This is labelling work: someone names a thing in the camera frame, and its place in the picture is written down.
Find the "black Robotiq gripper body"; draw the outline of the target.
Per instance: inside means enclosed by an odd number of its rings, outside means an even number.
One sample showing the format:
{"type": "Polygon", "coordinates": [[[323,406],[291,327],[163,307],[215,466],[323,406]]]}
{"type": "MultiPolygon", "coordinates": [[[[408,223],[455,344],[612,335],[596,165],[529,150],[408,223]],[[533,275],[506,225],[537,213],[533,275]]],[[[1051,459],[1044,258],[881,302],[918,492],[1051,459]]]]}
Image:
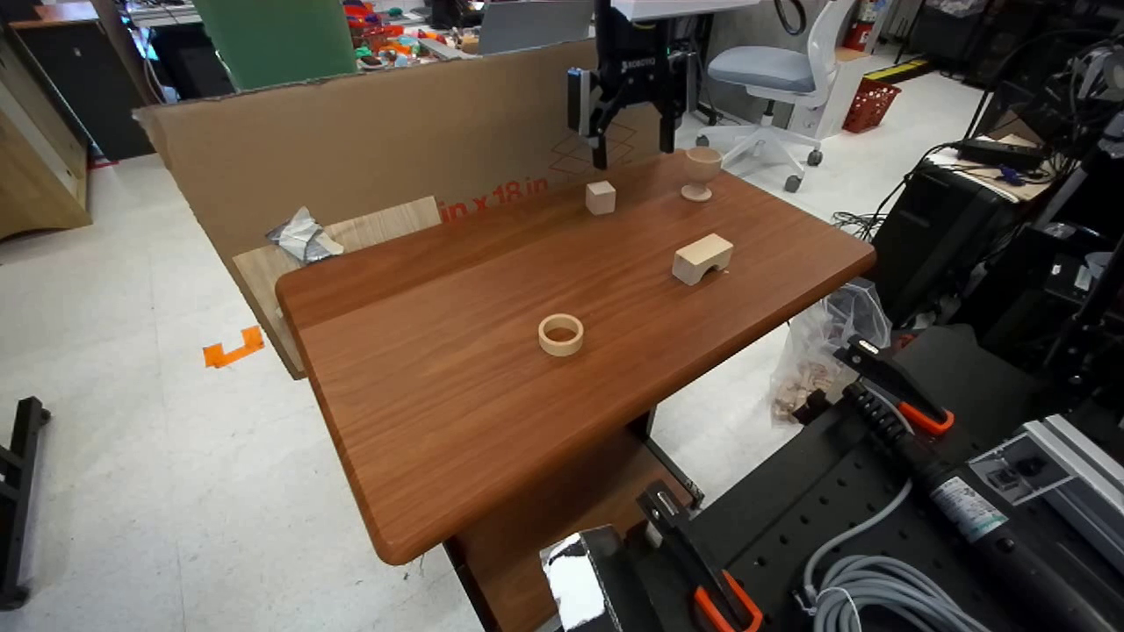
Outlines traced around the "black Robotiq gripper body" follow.
{"type": "Polygon", "coordinates": [[[625,104],[674,101],[685,114],[685,65],[674,19],[629,21],[612,0],[593,0],[593,108],[607,128],[625,104]]]}

